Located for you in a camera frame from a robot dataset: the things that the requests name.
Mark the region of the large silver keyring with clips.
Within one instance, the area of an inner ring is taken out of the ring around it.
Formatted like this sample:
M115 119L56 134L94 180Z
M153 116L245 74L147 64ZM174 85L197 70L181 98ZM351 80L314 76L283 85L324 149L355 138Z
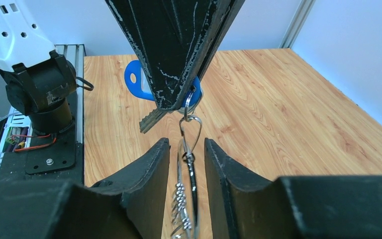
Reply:
M199 124L194 141L186 140L183 123L196 121ZM195 170L194 148L199 140L202 121L195 115L187 115L180 122L181 139L177 147L175 189L171 203L172 239L199 238L199 198Z

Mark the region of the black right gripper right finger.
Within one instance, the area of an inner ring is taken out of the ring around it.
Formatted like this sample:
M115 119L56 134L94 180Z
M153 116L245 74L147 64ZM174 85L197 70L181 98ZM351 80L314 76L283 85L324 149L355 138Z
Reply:
M382 239L382 175L271 181L204 140L215 239Z

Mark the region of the blue tagged key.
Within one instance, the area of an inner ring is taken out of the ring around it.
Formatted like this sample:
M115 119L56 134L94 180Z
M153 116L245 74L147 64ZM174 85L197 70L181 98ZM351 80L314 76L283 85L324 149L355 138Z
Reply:
M129 92L140 99L154 101L154 96L150 91L144 70L139 60L133 60L128 63L124 71L124 80ZM200 85L200 80L196 77L193 80L192 87L187 93L182 107L178 110L181 114L188 116L193 114L193 111L198 106L203 97L203 90ZM139 122L141 133L147 133L153 128L165 115L171 114L171 111L162 111L158 108L152 110Z

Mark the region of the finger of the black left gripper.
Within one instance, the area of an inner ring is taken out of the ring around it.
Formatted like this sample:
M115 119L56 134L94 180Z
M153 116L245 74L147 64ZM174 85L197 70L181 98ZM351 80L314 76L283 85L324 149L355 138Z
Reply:
M231 24L233 23L234 19L236 18L239 10L241 9L242 5L244 4L245 0L231 0L228 8L226 9L225 16L222 17L222 20L220 22L220 26L217 29L217 32L214 36L214 40L210 43L208 52L202 62L202 66L200 67L198 71L198 78L200 81L202 81L212 59L214 58L214 55L216 51L218 50L221 42L223 41L227 31L229 30Z
M142 65L157 107L179 109L230 1L109 0L107 5Z

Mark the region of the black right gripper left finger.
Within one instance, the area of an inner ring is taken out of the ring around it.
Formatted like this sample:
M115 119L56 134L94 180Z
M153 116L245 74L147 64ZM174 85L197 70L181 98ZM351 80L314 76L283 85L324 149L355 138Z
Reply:
M0 182L0 239L159 239L170 142L91 187L71 180Z

